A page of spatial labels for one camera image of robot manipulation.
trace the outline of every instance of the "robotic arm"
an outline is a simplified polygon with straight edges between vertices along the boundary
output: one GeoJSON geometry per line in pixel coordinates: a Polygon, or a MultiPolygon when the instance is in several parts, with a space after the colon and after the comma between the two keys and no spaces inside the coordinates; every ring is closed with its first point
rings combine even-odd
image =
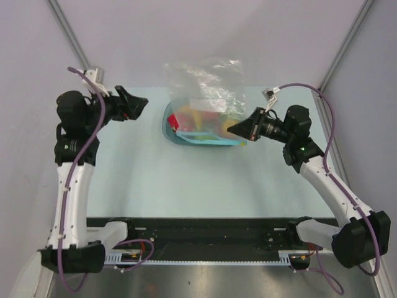
{"type": "MultiPolygon", "coordinates": [[[[110,120],[136,120],[141,115],[148,100],[132,96],[122,86],[116,86],[118,96],[106,91],[102,81],[102,70],[85,71],[84,74],[100,91],[104,98],[105,117],[102,127],[110,120]]],[[[61,123],[56,128],[55,162],[58,165],[58,199],[54,225],[47,246],[41,250],[42,265],[54,272],[59,271],[57,260],[58,245],[61,241],[62,265],[64,273],[100,272],[104,266],[106,253],[129,235],[126,222],[115,220],[93,232],[87,231],[87,201],[91,177],[96,164],[99,140],[88,146],[79,159],[68,187],[66,178],[73,161],[87,140],[93,135],[99,122],[101,106],[99,98],[85,80],[83,83],[91,92],[90,97],[78,91],[68,91],[58,97],[57,114],[61,123]],[[66,205],[63,196],[67,192],[66,205]],[[64,219],[64,229],[60,222],[64,219]]]]}
{"type": "Polygon", "coordinates": [[[318,191],[339,225],[334,227],[302,217],[290,222],[287,227],[292,242],[297,245],[309,242],[330,249],[346,268],[376,257],[375,245],[378,245],[380,255],[384,255],[388,250],[390,218],[384,211],[374,212],[336,173],[327,168],[324,153],[309,137],[309,110],[302,106],[291,106],[284,121],[277,115],[271,117],[269,106],[274,105],[275,97],[271,90],[265,92],[272,99],[268,107],[257,107],[251,116],[230,127],[228,131],[253,142],[263,136],[284,143],[283,157],[286,164],[292,166],[318,191]],[[375,232],[376,244],[363,215],[375,232]]]}

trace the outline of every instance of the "transparent plastic bag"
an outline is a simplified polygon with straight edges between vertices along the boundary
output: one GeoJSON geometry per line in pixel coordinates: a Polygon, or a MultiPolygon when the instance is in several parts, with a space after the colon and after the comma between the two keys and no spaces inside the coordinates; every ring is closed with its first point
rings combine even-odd
{"type": "Polygon", "coordinates": [[[228,127],[245,119],[241,62],[211,58],[164,65],[176,134],[191,143],[239,145],[228,127]]]}

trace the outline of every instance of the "white table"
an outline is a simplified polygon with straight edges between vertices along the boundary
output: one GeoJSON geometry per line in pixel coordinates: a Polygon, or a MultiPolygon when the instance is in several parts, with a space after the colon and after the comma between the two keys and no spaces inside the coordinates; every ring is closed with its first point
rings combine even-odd
{"type": "MultiPolygon", "coordinates": [[[[265,106],[247,87],[247,114],[265,106]]],[[[130,88],[149,104],[137,121],[111,122],[99,133],[97,165],[89,191],[89,217],[333,217],[314,188],[285,164],[281,143],[261,138],[247,146],[199,148],[173,144],[161,124],[166,88],[130,88]]],[[[310,110],[311,136],[326,140],[309,90],[279,93],[281,119],[292,104],[310,110]]]]}

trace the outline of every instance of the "shiny metal surface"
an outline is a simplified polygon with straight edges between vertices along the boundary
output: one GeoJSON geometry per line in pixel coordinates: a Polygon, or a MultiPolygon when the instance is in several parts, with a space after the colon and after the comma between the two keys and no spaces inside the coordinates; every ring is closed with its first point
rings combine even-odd
{"type": "MultiPolygon", "coordinates": [[[[332,256],[322,256],[327,271],[342,283],[348,298],[377,298],[372,278],[357,268],[345,269],[332,256]]],[[[312,267],[318,267],[315,260],[312,267]]],[[[76,287],[80,276],[69,280],[76,287]]],[[[293,274],[287,267],[259,266],[143,266],[119,273],[92,274],[78,294],[63,289],[55,276],[49,298],[234,298],[339,297],[317,273],[293,274]]]]}

